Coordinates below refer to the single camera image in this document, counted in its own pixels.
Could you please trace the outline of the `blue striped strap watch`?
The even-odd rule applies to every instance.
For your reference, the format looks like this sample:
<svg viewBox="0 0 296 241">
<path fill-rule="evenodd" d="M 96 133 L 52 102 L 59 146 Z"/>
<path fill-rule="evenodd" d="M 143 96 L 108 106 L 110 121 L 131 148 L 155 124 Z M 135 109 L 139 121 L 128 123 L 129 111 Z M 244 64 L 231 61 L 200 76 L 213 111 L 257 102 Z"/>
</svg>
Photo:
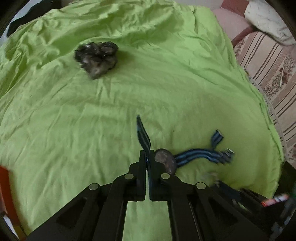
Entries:
<svg viewBox="0 0 296 241">
<path fill-rule="evenodd" d="M 147 155 L 146 163 L 149 163 L 151 160 L 151 140 L 149 139 L 139 115 L 136 117 L 136 125 L 138 142 Z M 158 149 L 154 153 L 154 158 L 157 162 L 163 164 L 166 172 L 171 175 L 176 173 L 177 168 L 180 168 L 195 159 L 204 158 L 214 164 L 228 164 L 232 161 L 234 152 L 231 149 L 225 149 L 222 151 L 216 149 L 223 139 L 224 137 L 221 132 L 215 130 L 215 133 L 210 140 L 211 149 L 194 148 L 175 155 L 166 149 Z"/>
</svg>

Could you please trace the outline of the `green bed sheet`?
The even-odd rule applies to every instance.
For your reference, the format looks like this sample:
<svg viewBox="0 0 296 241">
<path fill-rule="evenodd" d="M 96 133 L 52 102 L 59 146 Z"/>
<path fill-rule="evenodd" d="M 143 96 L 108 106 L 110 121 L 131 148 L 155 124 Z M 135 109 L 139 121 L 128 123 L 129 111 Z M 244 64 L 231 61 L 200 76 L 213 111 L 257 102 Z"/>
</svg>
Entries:
<svg viewBox="0 0 296 241">
<path fill-rule="evenodd" d="M 115 67 L 98 79 L 74 59 L 79 45 L 113 42 Z M 184 182 L 272 197 L 284 161 L 263 95 L 204 6 L 172 1 L 80 1 L 19 28 L 1 46 L 1 165 L 26 234 L 89 184 L 138 161 L 136 117 L 154 150 L 209 148 L 215 130 L 228 165 L 196 159 Z"/>
</svg>

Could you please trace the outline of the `red tray white inside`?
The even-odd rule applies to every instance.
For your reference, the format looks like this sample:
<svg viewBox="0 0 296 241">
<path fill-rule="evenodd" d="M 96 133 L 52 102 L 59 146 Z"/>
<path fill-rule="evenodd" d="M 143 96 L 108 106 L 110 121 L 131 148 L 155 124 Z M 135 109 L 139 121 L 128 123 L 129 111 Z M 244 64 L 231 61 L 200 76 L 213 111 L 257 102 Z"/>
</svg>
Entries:
<svg viewBox="0 0 296 241">
<path fill-rule="evenodd" d="M 11 197 L 9 172 L 1 167 L 1 231 L 4 240 L 22 240 L 16 230 L 20 221 Z"/>
</svg>

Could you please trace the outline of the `striped floral bedding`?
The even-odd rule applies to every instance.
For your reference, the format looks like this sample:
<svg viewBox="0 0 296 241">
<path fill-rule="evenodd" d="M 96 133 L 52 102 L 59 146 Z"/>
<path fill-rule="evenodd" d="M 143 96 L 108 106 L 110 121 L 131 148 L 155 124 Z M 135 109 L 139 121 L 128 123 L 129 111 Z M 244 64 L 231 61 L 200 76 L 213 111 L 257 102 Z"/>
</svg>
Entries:
<svg viewBox="0 0 296 241">
<path fill-rule="evenodd" d="M 234 52 L 240 66 L 266 98 L 285 158 L 295 165 L 295 57 L 262 32 L 244 37 Z"/>
</svg>

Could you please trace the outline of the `dark grey scrunchie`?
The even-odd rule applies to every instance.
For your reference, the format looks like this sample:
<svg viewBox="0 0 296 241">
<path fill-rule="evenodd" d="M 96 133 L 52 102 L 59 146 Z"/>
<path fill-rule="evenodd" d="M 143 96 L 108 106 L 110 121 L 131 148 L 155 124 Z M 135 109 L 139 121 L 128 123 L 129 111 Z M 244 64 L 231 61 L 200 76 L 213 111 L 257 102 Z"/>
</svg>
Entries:
<svg viewBox="0 0 296 241">
<path fill-rule="evenodd" d="M 78 46 L 74 59 L 91 79 L 98 79 L 115 67 L 118 49 L 113 42 L 89 42 Z"/>
</svg>

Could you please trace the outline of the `white patterned pillow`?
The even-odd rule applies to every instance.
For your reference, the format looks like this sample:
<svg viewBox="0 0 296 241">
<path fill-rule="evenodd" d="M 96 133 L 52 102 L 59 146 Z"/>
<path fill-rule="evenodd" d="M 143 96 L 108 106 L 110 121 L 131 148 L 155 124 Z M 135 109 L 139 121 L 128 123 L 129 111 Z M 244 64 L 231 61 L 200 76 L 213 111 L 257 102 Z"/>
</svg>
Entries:
<svg viewBox="0 0 296 241">
<path fill-rule="evenodd" d="M 295 39 L 280 15 L 265 1 L 249 1 L 245 18 L 282 45 L 295 45 Z"/>
</svg>

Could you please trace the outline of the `pink pillow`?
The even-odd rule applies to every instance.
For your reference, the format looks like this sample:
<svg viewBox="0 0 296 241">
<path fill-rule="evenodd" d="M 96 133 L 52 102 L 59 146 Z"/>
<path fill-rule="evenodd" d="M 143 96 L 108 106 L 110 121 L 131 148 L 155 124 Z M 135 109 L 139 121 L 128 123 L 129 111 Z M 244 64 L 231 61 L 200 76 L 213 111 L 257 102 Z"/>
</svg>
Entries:
<svg viewBox="0 0 296 241">
<path fill-rule="evenodd" d="M 244 16 L 249 1 L 225 0 L 220 8 L 213 10 L 226 35 L 235 47 L 244 37 L 256 31 Z"/>
</svg>

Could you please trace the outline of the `black cloth on bed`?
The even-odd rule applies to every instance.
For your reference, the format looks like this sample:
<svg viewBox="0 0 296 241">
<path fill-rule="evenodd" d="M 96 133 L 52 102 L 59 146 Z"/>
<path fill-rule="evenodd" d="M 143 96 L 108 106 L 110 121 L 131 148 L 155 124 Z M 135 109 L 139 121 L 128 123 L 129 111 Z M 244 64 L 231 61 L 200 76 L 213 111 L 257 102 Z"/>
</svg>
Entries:
<svg viewBox="0 0 296 241">
<path fill-rule="evenodd" d="M 8 31 L 6 33 L 7 37 L 10 37 L 19 26 L 24 25 L 40 16 L 43 16 L 45 13 L 49 12 L 52 9 L 61 9 L 62 8 L 62 1 L 40 1 L 33 5 L 28 12 L 12 21 L 9 25 Z"/>
</svg>

